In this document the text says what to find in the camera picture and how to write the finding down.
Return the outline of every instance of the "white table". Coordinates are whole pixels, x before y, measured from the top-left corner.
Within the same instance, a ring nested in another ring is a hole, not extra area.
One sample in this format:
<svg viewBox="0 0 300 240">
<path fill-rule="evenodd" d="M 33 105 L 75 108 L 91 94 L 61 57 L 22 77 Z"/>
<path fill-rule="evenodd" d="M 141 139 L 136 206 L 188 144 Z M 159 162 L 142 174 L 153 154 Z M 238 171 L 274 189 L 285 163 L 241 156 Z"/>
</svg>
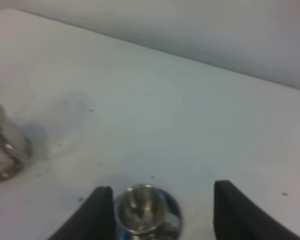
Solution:
<svg viewBox="0 0 300 240">
<path fill-rule="evenodd" d="M 4 10 L 0 103 L 35 149 L 0 184 L 0 240 L 46 240 L 96 186 L 141 183 L 177 198 L 183 240 L 213 240 L 222 179 L 300 235 L 298 90 Z"/>
</svg>

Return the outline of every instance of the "small dark speck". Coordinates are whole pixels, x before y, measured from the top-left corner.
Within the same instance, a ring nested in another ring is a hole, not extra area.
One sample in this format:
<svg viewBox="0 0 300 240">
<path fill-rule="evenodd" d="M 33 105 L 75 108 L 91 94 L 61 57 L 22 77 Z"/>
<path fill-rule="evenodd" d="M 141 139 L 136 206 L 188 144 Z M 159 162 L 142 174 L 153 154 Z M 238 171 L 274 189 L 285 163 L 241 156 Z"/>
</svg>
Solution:
<svg viewBox="0 0 300 240">
<path fill-rule="evenodd" d="M 83 202 L 83 200 L 85 200 L 85 198 L 84 197 L 79 197 L 79 199 L 78 199 L 78 203 L 82 203 Z"/>
</svg>

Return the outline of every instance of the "silver cylinder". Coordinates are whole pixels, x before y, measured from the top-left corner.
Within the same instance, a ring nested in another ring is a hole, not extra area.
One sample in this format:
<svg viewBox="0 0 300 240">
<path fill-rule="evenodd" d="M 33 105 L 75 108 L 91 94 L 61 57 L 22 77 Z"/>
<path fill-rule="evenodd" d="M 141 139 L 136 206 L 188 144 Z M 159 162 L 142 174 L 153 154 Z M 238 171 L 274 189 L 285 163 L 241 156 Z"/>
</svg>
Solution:
<svg viewBox="0 0 300 240">
<path fill-rule="evenodd" d="M 16 175 L 29 163 L 30 156 L 30 141 L 0 105 L 0 182 Z"/>
<path fill-rule="evenodd" d="M 164 197 L 151 185 L 128 188 L 115 209 L 117 223 L 133 236 L 154 233 L 163 224 L 166 212 Z"/>
</svg>

